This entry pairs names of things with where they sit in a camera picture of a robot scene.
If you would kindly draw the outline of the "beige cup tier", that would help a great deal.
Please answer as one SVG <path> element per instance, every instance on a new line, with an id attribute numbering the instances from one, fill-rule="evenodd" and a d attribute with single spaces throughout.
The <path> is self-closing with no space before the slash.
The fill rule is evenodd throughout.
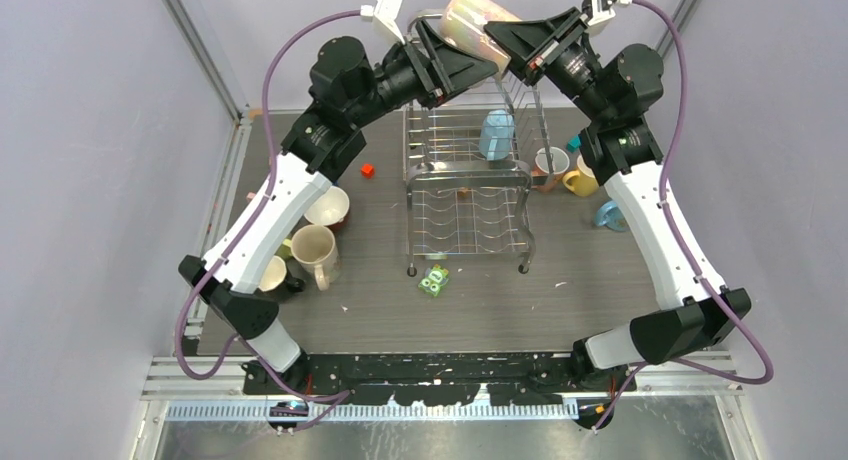
<path id="1" fill-rule="evenodd" d="M 334 233 L 325 226 L 307 225 L 291 238 L 294 259 L 312 275 L 320 291 L 327 291 L 340 275 L 340 256 Z"/>

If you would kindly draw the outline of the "black mug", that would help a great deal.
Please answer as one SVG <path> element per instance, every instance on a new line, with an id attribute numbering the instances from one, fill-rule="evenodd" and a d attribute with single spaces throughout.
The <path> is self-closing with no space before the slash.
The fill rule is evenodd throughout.
<path id="1" fill-rule="evenodd" d="M 272 256 L 259 281 L 258 290 L 265 298 L 283 303 L 303 292 L 305 285 L 303 279 L 289 271 L 283 258 Z"/>

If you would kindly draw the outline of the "yellow mug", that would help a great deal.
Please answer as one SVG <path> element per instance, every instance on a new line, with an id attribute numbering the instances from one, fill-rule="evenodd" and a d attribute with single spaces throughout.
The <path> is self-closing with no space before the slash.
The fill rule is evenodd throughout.
<path id="1" fill-rule="evenodd" d="M 292 242 L 290 238 L 286 238 L 280 244 L 275 253 L 276 256 L 282 258 L 283 260 L 287 260 L 293 257 L 292 254 Z"/>

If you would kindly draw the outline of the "salmon pink mug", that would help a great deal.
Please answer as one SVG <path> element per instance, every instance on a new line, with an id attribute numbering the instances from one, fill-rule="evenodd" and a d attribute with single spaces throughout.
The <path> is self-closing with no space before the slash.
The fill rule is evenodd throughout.
<path id="1" fill-rule="evenodd" d="M 570 168 L 569 154 L 558 147 L 542 147 L 534 158 L 531 172 L 533 188 L 547 193 L 553 190 Z"/>

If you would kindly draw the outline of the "yellow cup tier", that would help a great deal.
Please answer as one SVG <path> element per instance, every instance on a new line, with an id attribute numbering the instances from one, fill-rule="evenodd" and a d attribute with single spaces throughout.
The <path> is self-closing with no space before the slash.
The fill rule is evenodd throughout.
<path id="1" fill-rule="evenodd" d="M 589 197 L 599 190 L 594 173 L 582 155 L 577 156 L 576 167 L 563 176 L 562 183 L 568 191 L 579 197 Z"/>

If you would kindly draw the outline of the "dark red mug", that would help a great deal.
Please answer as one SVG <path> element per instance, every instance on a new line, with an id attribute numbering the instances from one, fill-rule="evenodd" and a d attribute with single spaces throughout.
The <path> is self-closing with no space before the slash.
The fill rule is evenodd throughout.
<path id="1" fill-rule="evenodd" d="M 333 231 L 346 225 L 350 214 L 350 198 L 338 186 L 331 186 L 305 212 L 304 218 L 313 225 L 327 227 Z"/>

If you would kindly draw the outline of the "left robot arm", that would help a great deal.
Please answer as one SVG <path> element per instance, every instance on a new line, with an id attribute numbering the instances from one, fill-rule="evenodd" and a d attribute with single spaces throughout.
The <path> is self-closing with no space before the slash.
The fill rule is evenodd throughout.
<path id="1" fill-rule="evenodd" d="M 400 39 L 378 64 L 355 37 L 322 45 L 309 70 L 310 105 L 281 142 L 265 130 L 271 158 L 259 192 L 213 248 L 181 261 L 191 292 L 176 337 L 183 335 L 188 309 L 201 300 L 265 362 L 280 392 L 305 385 L 300 345 L 279 320 L 278 303 L 259 294 L 278 246 L 364 149 L 363 127 L 412 101 L 441 106 L 499 71 L 494 61 L 452 45 L 429 25 L 417 30 L 418 45 Z"/>

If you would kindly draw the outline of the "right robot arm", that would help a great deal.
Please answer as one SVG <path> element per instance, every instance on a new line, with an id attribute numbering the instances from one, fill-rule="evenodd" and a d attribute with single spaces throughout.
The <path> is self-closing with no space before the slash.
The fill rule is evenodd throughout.
<path id="1" fill-rule="evenodd" d="M 663 95 L 661 56 L 631 44 L 601 66 L 584 18 L 572 8 L 545 20 L 491 21 L 484 31 L 508 55 L 511 73 L 529 86 L 548 79 L 589 118 L 582 159 L 622 212 L 654 285 L 657 311 L 574 343 L 572 380 L 591 391 L 611 369 L 658 365 L 716 345 L 734 328 L 723 309 L 744 317 L 751 300 L 744 289 L 726 287 L 685 223 L 672 229 L 666 218 L 678 207 L 661 184 L 663 153 L 644 118 Z"/>

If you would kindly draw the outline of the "blue upside-down cup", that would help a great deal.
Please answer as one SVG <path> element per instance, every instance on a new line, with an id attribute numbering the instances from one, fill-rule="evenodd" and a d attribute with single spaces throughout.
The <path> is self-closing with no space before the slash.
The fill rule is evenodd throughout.
<path id="1" fill-rule="evenodd" d="M 595 213 L 593 224 L 615 232 L 627 232 L 629 226 L 618 204 L 614 200 L 604 203 Z"/>

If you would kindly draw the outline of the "metal dish rack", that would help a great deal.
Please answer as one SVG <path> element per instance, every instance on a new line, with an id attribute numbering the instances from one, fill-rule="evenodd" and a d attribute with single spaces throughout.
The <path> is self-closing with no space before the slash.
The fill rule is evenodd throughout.
<path id="1" fill-rule="evenodd" d="M 487 161 L 479 152 L 482 123 L 493 110 L 514 117 L 511 154 Z M 402 109 L 406 202 L 406 273 L 419 260 L 458 255 L 514 255 L 529 272 L 536 242 L 527 201 L 536 152 L 550 147 L 537 88 L 511 75 L 490 77 L 441 107 Z M 459 188 L 472 191 L 460 200 Z"/>

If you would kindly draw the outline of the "pink upside-down cup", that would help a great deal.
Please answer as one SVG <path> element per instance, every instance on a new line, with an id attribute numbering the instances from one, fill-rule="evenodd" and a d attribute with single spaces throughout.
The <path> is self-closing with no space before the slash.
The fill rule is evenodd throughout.
<path id="1" fill-rule="evenodd" d="M 520 18 L 492 0 L 450 0 L 439 31 L 455 47 L 496 63 L 502 78 L 509 56 L 485 33 L 484 26 L 491 21 L 519 22 Z"/>

